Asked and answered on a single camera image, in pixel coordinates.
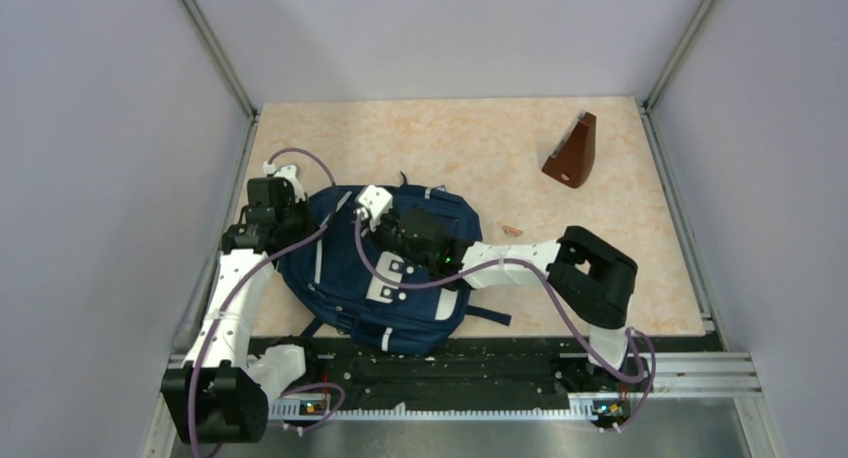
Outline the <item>navy blue student backpack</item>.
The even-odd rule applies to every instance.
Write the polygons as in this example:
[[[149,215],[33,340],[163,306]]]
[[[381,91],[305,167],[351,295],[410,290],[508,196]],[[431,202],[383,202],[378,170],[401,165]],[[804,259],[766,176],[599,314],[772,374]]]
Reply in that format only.
[[[364,346],[384,352],[426,355],[447,341],[465,316],[507,326],[508,314],[470,304],[471,292],[444,287],[405,290],[396,284],[432,280],[428,271],[373,244],[354,243],[359,185],[324,188],[308,200],[313,215],[328,223],[322,236],[279,259],[277,270],[315,317]]]

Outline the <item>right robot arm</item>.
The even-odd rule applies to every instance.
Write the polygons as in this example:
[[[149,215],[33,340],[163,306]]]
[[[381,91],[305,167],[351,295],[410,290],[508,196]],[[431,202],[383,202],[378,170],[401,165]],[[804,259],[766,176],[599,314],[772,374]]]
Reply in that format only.
[[[587,352],[586,375],[600,390],[612,390],[627,375],[634,331],[628,327],[636,261],[581,226],[569,226],[554,240],[492,245],[449,235],[432,214],[413,210],[359,210],[355,246],[364,237],[383,251],[423,268],[428,280],[418,288],[481,290],[499,286],[542,287],[566,327]]]

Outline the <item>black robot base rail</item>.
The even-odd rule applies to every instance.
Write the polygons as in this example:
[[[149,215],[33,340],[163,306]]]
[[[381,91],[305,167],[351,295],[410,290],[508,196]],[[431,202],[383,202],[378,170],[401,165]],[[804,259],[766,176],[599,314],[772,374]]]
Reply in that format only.
[[[421,355],[390,353],[346,338],[266,337],[248,345],[259,358],[300,345],[306,372],[297,384],[335,383],[344,412],[458,415],[575,410],[597,424],[638,409],[646,380],[626,384],[589,361],[573,338],[457,338]]]

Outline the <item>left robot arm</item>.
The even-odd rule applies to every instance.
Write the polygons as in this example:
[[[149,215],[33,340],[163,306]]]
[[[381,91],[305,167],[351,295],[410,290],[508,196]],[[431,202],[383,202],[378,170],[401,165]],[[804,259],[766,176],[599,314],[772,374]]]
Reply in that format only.
[[[321,375],[318,361],[298,345],[249,358],[259,303],[276,262],[317,236],[307,195],[293,175],[253,178],[243,215],[221,238],[217,280],[195,343],[161,382],[180,440],[195,447],[259,441],[281,393],[289,385],[308,391]]]

